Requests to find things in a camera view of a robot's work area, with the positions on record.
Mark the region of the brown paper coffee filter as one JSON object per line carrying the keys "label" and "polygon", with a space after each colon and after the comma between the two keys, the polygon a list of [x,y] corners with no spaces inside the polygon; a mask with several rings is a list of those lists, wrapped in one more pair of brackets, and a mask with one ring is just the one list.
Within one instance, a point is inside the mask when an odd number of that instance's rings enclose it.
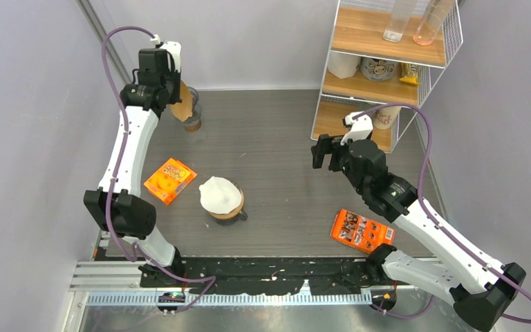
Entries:
{"label": "brown paper coffee filter", "polygon": [[180,81],[180,102],[169,105],[171,114],[180,122],[193,116],[193,100],[189,87]]}

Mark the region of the white paper coffee filter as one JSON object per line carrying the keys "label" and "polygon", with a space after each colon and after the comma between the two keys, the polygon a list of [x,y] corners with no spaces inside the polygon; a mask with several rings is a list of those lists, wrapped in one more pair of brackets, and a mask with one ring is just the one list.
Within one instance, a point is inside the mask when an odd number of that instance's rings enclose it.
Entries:
{"label": "white paper coffee filter", "polygon": [[212,176],[199,186],[201,206],[208,212],[228,214],[240,206],[242,196],[229,191],[228,179]]}

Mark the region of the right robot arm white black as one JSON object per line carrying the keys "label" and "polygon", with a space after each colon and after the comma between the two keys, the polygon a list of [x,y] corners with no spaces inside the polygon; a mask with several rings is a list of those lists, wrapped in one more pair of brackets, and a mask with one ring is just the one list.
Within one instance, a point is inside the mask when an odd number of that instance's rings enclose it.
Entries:
{"label": "right robot arm white black", "polygon": [[388,171],[385,153],[369,139],[342,144],[341,136],[319,136],[312,146],[313,168],[330,155],[329,170],[341,172],[371,211],[419,240],[442,267],[381,244],[368,256],[367,275],[376,284],[389,279],[416,286],[450,304],[478,331],[490,331],[516,297],[526,271],[502,263],[453,229],[417,189]]}

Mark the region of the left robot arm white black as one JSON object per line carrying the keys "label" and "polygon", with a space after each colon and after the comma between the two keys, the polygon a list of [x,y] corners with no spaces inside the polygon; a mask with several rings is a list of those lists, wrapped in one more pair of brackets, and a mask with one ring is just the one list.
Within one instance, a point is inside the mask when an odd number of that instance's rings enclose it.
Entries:
{"label": "left robot arm white black", "polygon": [[120,122],[107,169],[97,189],[84,193],[84,205],[121,247],[131,244],[128,260],[142,254],[158,277],[177,286],[185,275],[179,250],[156,227],[156,209],[141,198],[142,168],[162,112],[180,98],[180,52],[176,42],[138,53],[135,78],[118,93]]}

